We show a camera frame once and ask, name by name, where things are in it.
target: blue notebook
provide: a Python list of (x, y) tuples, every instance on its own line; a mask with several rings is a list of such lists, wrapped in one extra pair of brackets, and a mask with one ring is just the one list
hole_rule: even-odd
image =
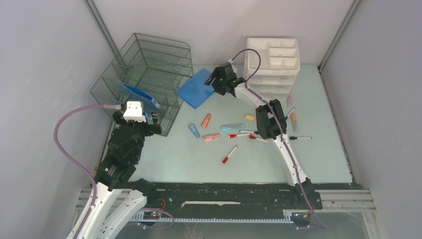
[(194, 109), (198, 108), (208, 97), (214, 93), (214, 88), (210, 85), (204, 85), (204, 82), (210, 77), (211, 72), (205, 68), (199, 70), (182, 87), (176, 90), (186, 103)]

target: gray floor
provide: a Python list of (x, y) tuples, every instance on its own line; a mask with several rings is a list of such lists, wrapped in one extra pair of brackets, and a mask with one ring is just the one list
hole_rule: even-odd
[(328, 231), (297, 231), (289, 224), (180, 223), (165, 230), (127, 227), (117, 239), (368, 239), (361, 214), (323, 213), (319, 217)]

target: white table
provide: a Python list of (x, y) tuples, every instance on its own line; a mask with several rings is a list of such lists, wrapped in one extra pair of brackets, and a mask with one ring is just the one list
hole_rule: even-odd
[[(194, 66), (197, 72), (215, 66)], [(302, 65), (292, 89), (293, 104), (300, 132), (293, 134), (288, 120), (288, 135), (309, 135), (312, 140), (292, 140), (295, 155), (313, 183), (352, 182), (324, 88), (315, 65)], [(282, 102), (286, 114), (286, 102)], [(201, 128), (205, 116), (212, 117), (206, 129)], [(242, 100), (230, 94), (213, 94), (198, 109), (183, 103), (176, 121), (167, 137), (146, 138), (141, 159), (132, 180), (144, 178), (160, 182), (198, 183), (284, 183), (286, 175), (282, 159), (269, 143), (247, 137), (229, 139), (230, 133), (222, 132), (222, 125), (246, 123), (246, 128), (256, 130), (246, 114), (255, 114)], [(220, 133), (221, 138), (203, 142), (188, 128), (194, 123), (201, 136)], [(226, 164), (221, 161), (235, 146), (237, 151)]]

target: metal pole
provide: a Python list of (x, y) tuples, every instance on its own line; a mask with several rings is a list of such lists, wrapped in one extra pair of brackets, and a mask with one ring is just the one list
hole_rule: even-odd
[(363, 2), (363, 0), (354, 0), (352, 5), (349, 8), (349, 11), (347, 12), (346, 16), (343, 19), (343, 22), (340, 25), (340, 28), (338, 29), (337, 33), (334, 36), (334, 39), (332, 40), (330, 46), (328, 47), (327, 52), (325, 53), (324, 57), (321, 60), (321, 63), (318, 66), (319, 72), (321, 73), (325, 66), (327, 65), (328, 60), (330, 59), (330, 56), (337, 46), (337, 43), (343, 36), (346, 28), (349, 26), (350, 21), (352, 20), (353, 16), (356, 14), (357, 9), (359, 8), (360, 4)]
[(84, 0), (87, 4), (87, 8), (92, 13), (98, 27), (100, 28), (101, 33), (103, 34), (108, 46), (110, 47), (111, 51), (113, 52), (116, 60), (118, 61), (119, 65), (126, 66), (123, 58), (120, 54), (120, 51), (118, 50), (116, 43), (113, 41), (113, 38), (111, 37), (110, 32), (107, 29), (106, 24), (104, 23), (103, 18), (100, 15), (100, 12), (97, 9), (97, 6), (95, 5), (93, 0)]

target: pink highlighter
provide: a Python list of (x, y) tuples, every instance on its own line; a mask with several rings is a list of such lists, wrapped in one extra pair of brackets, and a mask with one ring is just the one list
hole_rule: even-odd
[(214, 133), (210, 135), (205, 135), (202, 139), (204, 140), (204, 142), (207, 142), (207, 141), (211, 141), (213, 139), (218, 139), (218, 138), (220, 138), (220, 134)]

